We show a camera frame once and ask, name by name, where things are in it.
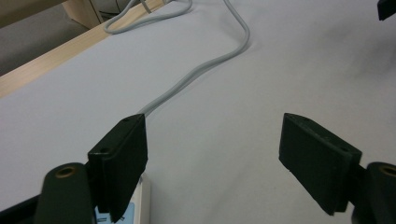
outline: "wooden board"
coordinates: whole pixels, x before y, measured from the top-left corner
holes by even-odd
[[[162,0],[148,0],[149,8],[154,11],[163,6]],[[141,4],[131,8],[128,13],[119,21],[114,23],[112,28],[119,28],[131,22],[137,21],[147,15],[146,10]],[[29,82],[41,77],[51,69],[59,66],[67,60],[75,57],[83,50],[100,42],[109,36],[103,31],[102,23],[90,31],[62,44],[46,54],[24,64],[23,66],[0,77],[0,98],[17,90]]]

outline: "white table surface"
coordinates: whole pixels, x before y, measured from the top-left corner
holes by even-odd
[[[233,0],[249,48],[147,118],[151,223],[350,223],[329,217],[278,160],[285,112],[396,163],[396,17],[373,0]],[[183,6],[173,2],[155,14]],[[111,36],[0,100],[0,210],[194,66],[236,48],[222,1]]]

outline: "black mechanical part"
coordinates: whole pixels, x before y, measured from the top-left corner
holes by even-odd
[[[0,223],[95,223],[96,205],[118,221],[148,161],[145,116],[121,120],[88,158],[85,165],[69,163],[50,171],[41,195],[0,212]]]
[[[354,224],[396,223],[396,166],[370,163],[363,178],[361,196],[354,205]]]
[[[396,166],[359,166],[361,152],[313,120],[285,114],[279,159],[329,215],[355,209],[354,224],[396,224]]]
[[[359,150],[311,119],[285,114],[279,159],[327,214],[346,211]]]
[[[88,158],[93,199],[99,212],[109,212],[116,222],[128,207],[146,169],[145,116],[139,114],[121,120],[88,153]]]
[[[38,195],[0,212],[0,223],[32,224],[37,208]]]
[[[396,13],[396,0],[379,0],[376,6],[378,8],[378,17],[381,21]]]
[[[85,166],[67,163],[47,173],[38,199],[35,223],[87,224],[93,220]]]

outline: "gray cable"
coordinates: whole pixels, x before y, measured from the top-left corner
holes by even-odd
[[[192,6],[192,0],[188,0],[188,5],[181,9],[178,12],[170,13],[170,14],[165,14],[157,17],[152,17],[152,18],[147,18],[143,19],[141,21],[132,23],[126,27],[120,28],[118,30],[110,30],[108,27],[113,24],[115,21],[119,20],[121,17],[123,17],[129,8],[134,4],[136,0],[131,0],[131,2],[128,4],[128,6],[120,13],[120,15],[114,17],[113,19],[109,20],[107,24],[105,25],[104,30],[107,33],[116,35],[119,33],[123,33],[129,30],[132,30],[140,25],[143,25],[148,22],[153,22],[153,21],[162,21],[166,20],[169,18],[173,18],[179,15],[182,15],[186,13],[187,11],[190,10]],[[238,14],[238,12],[233,8],[229,0],[223,0],[227,8],[230,10],[230,12],[233,14],[233,16],[236,18],[236,20],[239,22],[239,24],[242,26],[242,28],[245,31],[245,37],[242,43],[239,45],[239,47],[227,54],[224,54],[222,56],[219,56],[218,58],[212,59],[210,61],[207,61],[205,63],[201,63],[200,65],[196,66],[194,69],[192,69],[186,76],[184,76],[175,86],[173,86],[170,90],[168,90],[166,93],[162,94],[152,102],[150,102],[148,105],[143,107],[141,110],[139,110],[138,114],[145,114],[147,117],[153,110],[155,110],[158,106],[163,104],[165,101],[169,100],[172,98],[174,95],[176,95],[178,92],[182,91],[186,86],[188,86],[192,81],[194,81],[196,78],[198,78],[200,75],[202,75],[204,72],[207,70],[213,68],[214,66],[219,65],[220,63],[223,63],[238,54],[240,54],[248,45],[248,40],[250,39],[250,31],[248,28],[248,25],[244,22],[244,20],[241,18],[241,16]]]
[[[177,17],[177,16],[180,16],[182,14],[187,13],[190,10],[191,6],[192,6],[192,0],[188,0],[188,4],[184,8],[182,8],[180,11],[169,13],[169,14],[165,14],[165,15],[161,15],[161,16],[146,18],[146,19],[134,22],[134,23],[132,23],[132,24],[130,24],[128,26],[121,27],[120,29],[117,29],[117,30],[109,29],[109,26],[111,24],[113,24],[115,21],[119,20],[121,17],[123,17],[128,12],[129,8],[134,4],[135,1],[136,0],[131,0],[128,3],[128,5],[125,7],[125,9],[120,13],[120,15],[118,15],[116,17],[113,17],[112,19],[108,20],[108,22],[105,24],[105,27],[104,27],[105,32],[107,32],[109,34],[112,34],[112,35],[116,35],[116,34],[120,34],[120,33],[129,31],[129,30],[132,30],[132,29],[134,29],[134,28],[136,28],[138,26],[141,26],[141,25],[143,25],[145,23],[154,22],[154,21],[163,21],[163,20],[166,20],[166,19]]]
[[[181,90],[183,90],[188,84],[190,84],[191,81],[198,78],[205,71],[213,68],[216,65],[219,65],[220,63],[223,63],[223,62],[237,56],[245,49],[245,47],[248,45],[248,40],[250,39],[250,30],[248,28],[248,25],[244,22],[244,20],[241,18],[241,16],[239,16],[238,12],[233,8],[233,6],[229,2],[229,0],[223,0],[223,1],[224,1],[225,5],[227,6],[227,8],[230,9],[231,13],[236,18],[236,20],[239,22],[239,24],[242,26],[242,28],[245,30],[245,38],[242,41],[242,43],[239,45],[239,47],[227,54],[219,56],[218,58],[212,59],[205,63],[201,63],[200,65],[196,66],[186,76],[184,76],[175,86],[173,86],[170,90],[168,90],[166,93],[162,94],[160,97],[153,100],[148,105],[146,105],[141,110],[139,110],[138,114],[145,114],[145,116],[147,117],[158,106],[160,106],[165,101],[172,98],[174,95],[176,95]]]
[[[151,10],[149,9],[148,5],[146,4],[146,0],[140,0],[140,3],[143,5],[147,13],[151,13]]]

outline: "cable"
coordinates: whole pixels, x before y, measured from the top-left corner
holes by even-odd
[[[101,15],[103,19],[110,20],[113,16]]]
[[[117,9],[119,10],[119,13],[121,13],[121,9],[120,9],[120,5],[119,5],[119,1],[116,0],[116,5],[117,5]]]
[[[118,12],[106,12],[106,11],[99,11],[100,13],[103,13],[103,14],[107,14],[107,15],[110,15],[110,16],[117,16],[117,15],[119,15],[120,13],[118,13]]]
[[[111,20],[109,20],[104,27],[104,30],[106,33],[112,34],[112,35],[117,35],[129,30],[132,30],[138,26],[144,25],[146,23],[150,23],[150,22],[154,22],[154,21],[163,21],[166,19],[170,19],[170,18],[174,18],[180,15],[185,14],[186,12],[188,12],[192,6],[192,0],[188,0],[188,4],[181,9],[180,11],[177,12],[173,12],[173,13],[169,13],[169,14],[165,14],[165,15],[161,15],[161,16],[156,16],[156,17],[151,17],[151,18],[146,18],[137,22],[134,22],[130,25],[127,25],[125,27],[121,27],[120,29],[117,30],[111,30],[109,29],[110,25],[113,24],[114,22],[116,22],[117,20],[119,20],[121,17],[123,17],[129,10],[129,8],[134,4],[136,0],[131,0],[128,3],[128,6],[126,6],[126,8],[120,13],[120,15],[113,17]]]
[[[140,3],[143,5],[147,13],[151,13],[151,10],[149,9],[148,5],[146,4],[146,0],[140,0]]]
[[[158,106],[160,106],[161,104],[163,104],[164,102],[166,102],[167,100],[169,100],[170,98],[172,98],[174,95],[176,95],[178,92],[182,91],[186,86],[188,86],[192,81],[194,81],[196,78],[198,78],[200,75],[202,75],[204,72],[206,72],[207,70],[237,56],[238,54],[240,54],[248,45],[248,41],[250,39],[250,30],[248,28],[248,25],[244,22],[244,20],[241,18],[241,16],[238,14],[238,12],[233,8],[233,6],[231,5],[231,3],[229,2],[229,0],[223,0],[224,4],[227,6],[227,8],[230,10],[230,12],[233,14],[233,16],[235,17],[235,19],[239,22],[239,24],[242,26],[242,28],[245,31],[245,37],[244,40],[242,41],[242,43],[239,45],[238,48],[236,48],[235,50],[224,54],[222,56],[219,56],[215,59],[209,60],[205,63],[201,63],[200,65],[196,66],[194,69],[192,69],[186,76],[184,76],[176,85],[174,85],[171,89],[169,89],[167,92],[165,92],[164,94],[162,94],[161,96],[159,96],[158,98],[156,98],[155,100],[151,101],[148,105],[146,105],[145,107],[143,107],[141,110],[139,110],[138,114],[145,114],[145,116],[147,117],[153,110],[155,110]],[[137,26],[143,25],[145,23],[148,22],[152,22],[152,21],[161,21],[161,20],[166,20],[169,18],[173,18],[179,15],[182,15],[184,13],[186,13],[188,10],[190,10],[191,6],[192,6],[192,0],[189,0],[188,5],[181,9],[178,12],[174,12],[174,13],[170,13],[170,14],[166,14],[166,15],[162,15],[162,16],[157,16],[157,17],[152,17],[152,18],[147,18],[147,19],[143,19],[141,21],[132,23],[126,27],[120,28],[118,30],[110,30],[108,29],[108,27],[113,24],[115,21],[117,21],[119,18],[121,18],[122,16],[124,16],[126,14],[126,12],[128,11],[129,7],[131,7],[131,5],[135,2],[135,0],[131,0],[131,2],[128,4],[128,6],[120,13],[120,15],[114,17],[113,19],[111,19],[110,21],[107,22],[107,24],[105,25],[105,31],[110,33],[110,34],[119,34],[119,33],[123,33],[129,30],[134,29]]]
[[[231,13],[233,16],[236,18],[236,20],[239,22],[239,24],[242,26],[242,28],[245,30],[245,38],[243,42],[239,45],[239,47],[227,54],[224,54],[222,56],[219,56],[218,58],[212,59],[210,61],[207,61],[205,63],[201,63],[200,65],[196,66],[194,69],[192,69],[186,76],[184,76],[175,86],[173,86],[170,90],[168,90],[166,93],[158,97],[157,99],[153,100],[150,102],[148,105],[143,107],[141,110],[139,110],[138,114],[145,114],[147,117],[153,110],[155,110],[158,106],[163,104],[165,101],[169,100],[172,98],[174,95],[176,95],[178,92],[183,90],[192,80],[195,80],[198,78],[201,74],[206,72],[207,70],[213,68],[216,65],[219,65],[220,63],[223,63],[238,54],[240,54],[245,47],[248,45],[248,40],[250,39],[250,30],[248,28],[248,25],[244,22],[244,20],[241,18],[241,16],[238,14],[238,12],[233,8],[229,0],[223,0],[225,5],[227,6],[228,9],[230,9]]]

